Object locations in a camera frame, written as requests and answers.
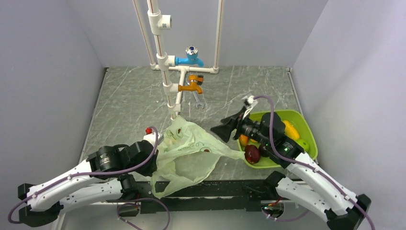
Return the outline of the light green plastic bag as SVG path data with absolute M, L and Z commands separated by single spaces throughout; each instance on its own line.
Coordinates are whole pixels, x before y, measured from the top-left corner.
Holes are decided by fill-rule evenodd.
M 244 158 L 241 151 L 229 148 L 181 116 L 172 121 L 163 135 L 164 140 L 158 146 L 157 170 L 151 177 L 156 198 L 199 184 L 211 174 L 221 157 Z

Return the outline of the red orange fake mango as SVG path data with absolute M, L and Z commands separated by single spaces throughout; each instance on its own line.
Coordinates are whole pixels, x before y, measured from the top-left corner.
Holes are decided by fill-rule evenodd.
M 244 147 L 248 144 L 249 138 L 245 135 L 240 135 L 238 140 L 239 140 L 240 145 Z

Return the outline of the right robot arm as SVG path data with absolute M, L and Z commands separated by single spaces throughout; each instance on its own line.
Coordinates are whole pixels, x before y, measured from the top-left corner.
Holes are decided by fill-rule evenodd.
M 240 135 L 255 140 L 260 144 L 259 156 L 269 157 L 309 186 L 302 187 L 283 173 L 272 172 L 264 180 L 266 197 L 281 196 L 300 204 L 319 216 L 331 230 L 356 230 L 367 217 L 371 199 L 365 194 L 355 194 L 329 176 L 285 134 L 285 124 L 276 112 L 267 112 L 260 121 L 254 121 L 244 106 L 211 131 L 225 142 Z

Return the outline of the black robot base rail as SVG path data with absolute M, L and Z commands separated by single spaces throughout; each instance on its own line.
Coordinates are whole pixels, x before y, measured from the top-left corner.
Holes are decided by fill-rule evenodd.
M 153 214 L 168 209 L 174 211 L 245 210 L 261 211 L 263 206 L 279 199 L 275 189 L 267 186 L 263 179 L 203 181 L 160 198 L 160 203 L 147 182 L 137 182 L 134 195 L 126 197 L 140 201 L 142 214 Z

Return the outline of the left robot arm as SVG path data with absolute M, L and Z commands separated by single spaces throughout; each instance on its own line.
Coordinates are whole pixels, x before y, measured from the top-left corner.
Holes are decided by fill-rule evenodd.
M 132 201 L 141 196 L 133 172 L 152 176 L 157 169 L 158 145 L 143 139 L 132 145 L 102 146 L 73 169 L 34 185 L 18 187 L 18 224 L 40 227 L 61 214 L 101 201 Z

